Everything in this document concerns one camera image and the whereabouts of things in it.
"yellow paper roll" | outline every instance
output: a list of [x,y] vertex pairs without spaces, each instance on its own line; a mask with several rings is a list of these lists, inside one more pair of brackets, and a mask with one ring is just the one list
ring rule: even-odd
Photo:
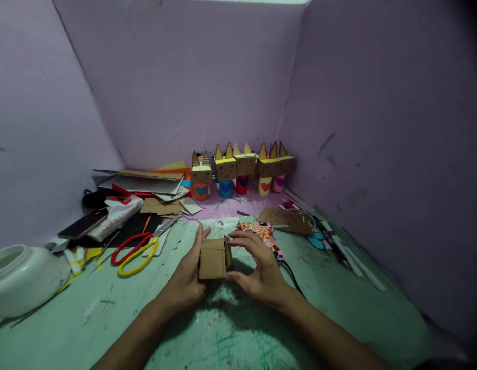
[[259,195],[266,196],[271,188],[272,177],[259,177]]

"black cable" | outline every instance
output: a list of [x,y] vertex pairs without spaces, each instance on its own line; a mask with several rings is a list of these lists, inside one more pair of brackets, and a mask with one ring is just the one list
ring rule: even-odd
[[286,263],[286,261],[283,261],[283,264],[284,264],[284,266],[286,267],[286,270],[290,273],[291,279],[293,280],[293,284],[295,285],[296,290],[298,290],[298,291],[300,292],[300,294],[305,298],[305,294],[303,294],[303,292],[302,292],[301,289],[300,289],[300,286],[299,286],[298,283],[296,282],[295,275],[293,274],[293,271],[291,270],[290,265],[288,265],[288,264]]

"scissor blade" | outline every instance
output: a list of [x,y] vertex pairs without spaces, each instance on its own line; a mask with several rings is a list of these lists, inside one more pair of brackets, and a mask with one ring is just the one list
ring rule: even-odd
[[160,236],[161,234],[163,234],[166,230],[168,230],[175,222],[178,221],[178,219],[182,216],[182,214],[180,213],[179,215],[175,216],[174,218],[172,218],[170,221],[168,221],[167,223],[165,223],[162,227],[160,228],[157,228],[156,231],[152,234],[153,237],[158,237]]

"smartphone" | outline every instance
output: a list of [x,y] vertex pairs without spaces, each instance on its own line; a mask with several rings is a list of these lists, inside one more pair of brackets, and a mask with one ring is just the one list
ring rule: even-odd
[[74,222],[69,227],[57,234],[58,237],[70,240],[79,240],[86,235],[89,230],[101,224],[108,216],[108,211],[105,209],[93,210],[81,219]]

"blue paper roll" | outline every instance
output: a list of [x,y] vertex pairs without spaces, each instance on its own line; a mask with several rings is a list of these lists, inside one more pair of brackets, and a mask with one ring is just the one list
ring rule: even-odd
[[231,180],[219,182],[219,196],[221,198],[230,198],[232,195],[233,184]]

